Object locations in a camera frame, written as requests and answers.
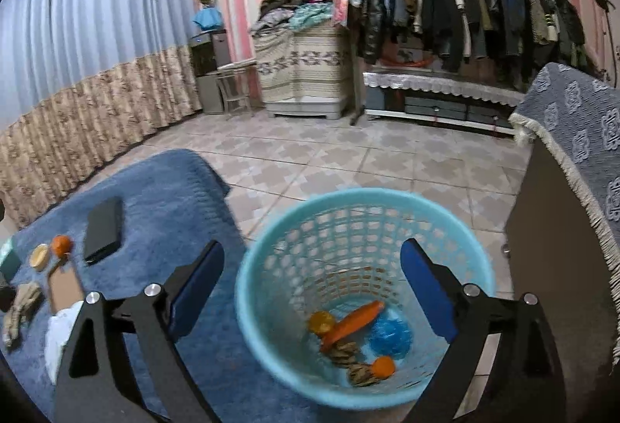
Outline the blue patterned sofa cover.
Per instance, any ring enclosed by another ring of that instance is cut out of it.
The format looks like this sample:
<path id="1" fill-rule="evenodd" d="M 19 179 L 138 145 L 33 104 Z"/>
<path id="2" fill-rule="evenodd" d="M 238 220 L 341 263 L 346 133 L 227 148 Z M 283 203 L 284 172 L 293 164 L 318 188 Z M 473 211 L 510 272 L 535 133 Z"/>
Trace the blue patterned sofa cover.
<path id="1" fill-rule="evenodd" d="M 619 363 L 619 92 L 542 68 L 510 121 L 531 155 L 505 224 L 515 291 L 541 297 L 564 358 Z"/>

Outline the low lace covered bench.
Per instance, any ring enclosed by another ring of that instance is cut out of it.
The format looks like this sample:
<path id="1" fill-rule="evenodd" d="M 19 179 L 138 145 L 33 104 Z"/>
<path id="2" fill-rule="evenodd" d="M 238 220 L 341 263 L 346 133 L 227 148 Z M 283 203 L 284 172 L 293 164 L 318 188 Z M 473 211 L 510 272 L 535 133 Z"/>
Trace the low lace covered bench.
<path id="1" fill-rule="evenodd" d="M 360 94 L 370 119 L 407 119 L 505 136 L 514 133 L 509 117 L 524 99 L 510 88 L 387 68 L 364 72 Z"/>

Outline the black ribbed cylinder cup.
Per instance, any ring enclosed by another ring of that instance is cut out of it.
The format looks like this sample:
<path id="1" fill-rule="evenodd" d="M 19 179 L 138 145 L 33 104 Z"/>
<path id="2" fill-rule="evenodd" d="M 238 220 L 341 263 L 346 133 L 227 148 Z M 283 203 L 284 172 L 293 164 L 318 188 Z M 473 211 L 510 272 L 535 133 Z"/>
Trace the black ribbed cylinder cup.
<path id="1" fill-rule="evenodd" d="M 0 273 L 0 311 L 7 313 L 12 307 L 17 295 L 16 289 Z"/>

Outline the black flat wallet case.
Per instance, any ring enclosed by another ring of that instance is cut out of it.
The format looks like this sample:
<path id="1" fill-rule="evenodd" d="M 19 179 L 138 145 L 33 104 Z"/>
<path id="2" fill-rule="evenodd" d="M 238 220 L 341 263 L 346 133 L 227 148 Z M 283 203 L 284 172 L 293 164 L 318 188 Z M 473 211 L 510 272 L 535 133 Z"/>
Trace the black flat wallet case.
<path id="1" fill-rule="evenodd" d="M 97 204 L 87 217 L 83 259 L 88 266 L 114 254 L 121 247 L 123 201 L 114 196 Z"/>

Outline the patterned cloth covered chest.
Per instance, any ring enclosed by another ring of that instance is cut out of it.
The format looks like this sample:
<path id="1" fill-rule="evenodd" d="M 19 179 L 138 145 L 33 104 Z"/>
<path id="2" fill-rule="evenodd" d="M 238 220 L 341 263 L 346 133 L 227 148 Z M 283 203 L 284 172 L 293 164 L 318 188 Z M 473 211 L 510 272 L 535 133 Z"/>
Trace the patterned cloth covered chest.
<path id="1" fill-rule="evenodd" d="M 253 39 L 261 99 L 269 115 L 339 119 L 353 97 L 348 31 L 329 21 Z"/>

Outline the white paper receipt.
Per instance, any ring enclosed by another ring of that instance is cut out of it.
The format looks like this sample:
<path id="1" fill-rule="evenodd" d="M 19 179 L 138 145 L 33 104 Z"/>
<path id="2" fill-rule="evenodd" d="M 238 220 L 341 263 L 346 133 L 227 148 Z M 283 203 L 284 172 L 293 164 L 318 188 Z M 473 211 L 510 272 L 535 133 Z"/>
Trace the white paper receipt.
<path id="1" fill-rule="evenodd" d="M 82 306 L 83 301 L 75 302 L 71 307 L 61 309 L 49 318 L 45 334 L 44 363 L 47 376 L 53 385 L 57 383 L 64 349 L 71 338 Z"/>

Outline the whole orange tangerine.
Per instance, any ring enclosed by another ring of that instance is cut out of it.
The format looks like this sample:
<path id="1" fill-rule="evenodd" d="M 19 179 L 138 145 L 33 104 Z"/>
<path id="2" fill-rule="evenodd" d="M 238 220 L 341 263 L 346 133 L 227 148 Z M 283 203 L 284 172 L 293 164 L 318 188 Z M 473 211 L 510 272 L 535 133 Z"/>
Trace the whole orange tangerine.
<path id="1" fill-rule="evenodd" d="M 52 250 L 53 255 L 59 259 L 66 259 L 68 255 L 71 254 L 73 246 L 74 243 L 69 236 L 57 235 L 53 238 L 52 243 L 50 244 L 50 249 Z"/>

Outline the beige work glove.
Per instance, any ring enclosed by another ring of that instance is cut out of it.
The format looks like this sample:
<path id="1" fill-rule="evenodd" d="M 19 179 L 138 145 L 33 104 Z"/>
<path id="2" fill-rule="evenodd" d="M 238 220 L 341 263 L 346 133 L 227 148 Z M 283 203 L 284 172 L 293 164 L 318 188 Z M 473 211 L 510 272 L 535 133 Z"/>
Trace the beige work glove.
<path id="1" fill-rule="evenodd" d="M 43 300 L 43 291 L 37 281 L 19 285 L 16 297 L 3 318 L 2 341 L 7 349 L 19 344 L 21 325 L 31 321 Z"/>

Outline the brown phone case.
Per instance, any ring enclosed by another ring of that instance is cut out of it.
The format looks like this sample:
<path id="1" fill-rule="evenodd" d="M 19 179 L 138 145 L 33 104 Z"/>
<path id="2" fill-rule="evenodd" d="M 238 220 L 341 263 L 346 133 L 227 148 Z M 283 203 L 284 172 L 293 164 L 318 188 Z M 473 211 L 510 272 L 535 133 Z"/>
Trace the brown phone case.
<path id="1" fill-rule="evenodd" d="M 48 301 L 50 313 L 56 315 L 69 309 L 76 302 L 82 302 L 85 293 L 75 265 L 66 260 L 60 260 L 47 274 Z"/>

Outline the blue floral curtain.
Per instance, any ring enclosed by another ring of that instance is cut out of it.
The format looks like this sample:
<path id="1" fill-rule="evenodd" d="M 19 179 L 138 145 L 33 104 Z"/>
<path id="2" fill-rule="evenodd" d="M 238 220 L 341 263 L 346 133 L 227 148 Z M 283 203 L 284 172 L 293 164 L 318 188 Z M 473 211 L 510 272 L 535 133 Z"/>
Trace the blue floral curtain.
<path id="1" fill-rule="evenodd" d="M 19 227 L 200 107 L 193 0 L 1 1 L 1 199 Z"/>

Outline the small metal stool table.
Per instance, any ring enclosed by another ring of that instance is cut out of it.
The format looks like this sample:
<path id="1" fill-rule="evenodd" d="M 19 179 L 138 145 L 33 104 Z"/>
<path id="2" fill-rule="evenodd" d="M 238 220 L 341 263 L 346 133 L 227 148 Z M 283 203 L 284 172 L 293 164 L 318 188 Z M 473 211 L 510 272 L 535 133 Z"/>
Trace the small metal stool table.
<path id="1" fill-rule="evenodd" d="M 249 80 L 256 65 L 254 59 L 244 60 L 221 66 L 214 72 L 215 85 L 220 90 L 228 119 L 238 112 L 253 115 Z"/>

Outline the blue quilted table cover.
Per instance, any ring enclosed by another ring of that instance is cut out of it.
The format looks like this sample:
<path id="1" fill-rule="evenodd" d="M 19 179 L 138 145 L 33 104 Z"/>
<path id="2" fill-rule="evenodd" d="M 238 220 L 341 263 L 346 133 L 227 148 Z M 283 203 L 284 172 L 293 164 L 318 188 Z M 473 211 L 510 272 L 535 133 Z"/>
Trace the blue quilted table cover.
<path id="1" fill-rule="evenodd" d="M 234 310 L 234 283 L 246 252 L 228 208 L 227 183 L 198 153 L 152 155 L 85 192 L 71 196 L 12 238 L 21 266 L 16 283 L 43 280 L 28 258 L 37 245 L 65 234 L 86 291 L 107 298 L 136 295 L 191 263 L 209 241 L 225 252 L 224 272 L 191 334 L 177 344 L 193 381 L 225 422 L 312 422 L 313 405 L 267 374 L 247 349 Z M 120 248 L 89 266 L 83 243 L 90 211 L 118 197 L 123 206 Z"/>

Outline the blue covered water bottle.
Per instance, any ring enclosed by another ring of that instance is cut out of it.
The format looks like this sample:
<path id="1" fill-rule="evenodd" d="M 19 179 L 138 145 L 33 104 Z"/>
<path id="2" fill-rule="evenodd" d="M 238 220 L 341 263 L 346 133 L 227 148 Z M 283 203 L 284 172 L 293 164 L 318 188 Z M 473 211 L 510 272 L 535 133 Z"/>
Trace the blue covered water bottle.
<path id="1" fill-rule="evenodd" d="M 225 28 L 221 11 L 213 6 L 203 7 L 199 10 L 193 17 L 192 22 L 202 31 L 214 31 Z"/>

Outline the light blue laundry basket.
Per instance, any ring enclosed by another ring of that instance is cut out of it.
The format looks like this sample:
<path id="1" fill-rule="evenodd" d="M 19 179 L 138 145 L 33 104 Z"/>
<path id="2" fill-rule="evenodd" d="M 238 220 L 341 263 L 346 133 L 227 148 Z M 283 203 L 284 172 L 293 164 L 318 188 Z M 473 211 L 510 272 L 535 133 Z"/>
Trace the light blue laundry basket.
<path id="1" fill-rule="evenodd" d="M 441 205 L 383 188 L 316 196 L 271 223 L 239 268 L 235 310 L 254 358 L 318 404 L 371 410 L 416 401 L 448 345 L 432 331 L 400 267 L 400 249 L 409 238 L 460 282 L 495 294 L 489 255 Z M 354 387 L 346 371 L 320 353 L 308 320 L 319 311 L 341 320 L 375 300 L 385 303 L 387 316 L 407 323 L 412 342 L 396 357 L 393 377 Z"/>

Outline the blue plastic bag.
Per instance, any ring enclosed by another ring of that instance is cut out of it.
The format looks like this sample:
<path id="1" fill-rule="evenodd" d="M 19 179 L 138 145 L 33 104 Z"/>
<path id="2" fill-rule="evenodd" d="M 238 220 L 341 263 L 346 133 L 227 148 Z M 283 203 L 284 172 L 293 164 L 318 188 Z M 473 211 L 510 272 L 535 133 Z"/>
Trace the blue plastic bag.
<path id="1" fill-rule="evenodd" d="M 413 333 L 406 321 L 380 314 L 373 321 L 367 340 L 375 356 L 400 360 L 410 352 Z"/>

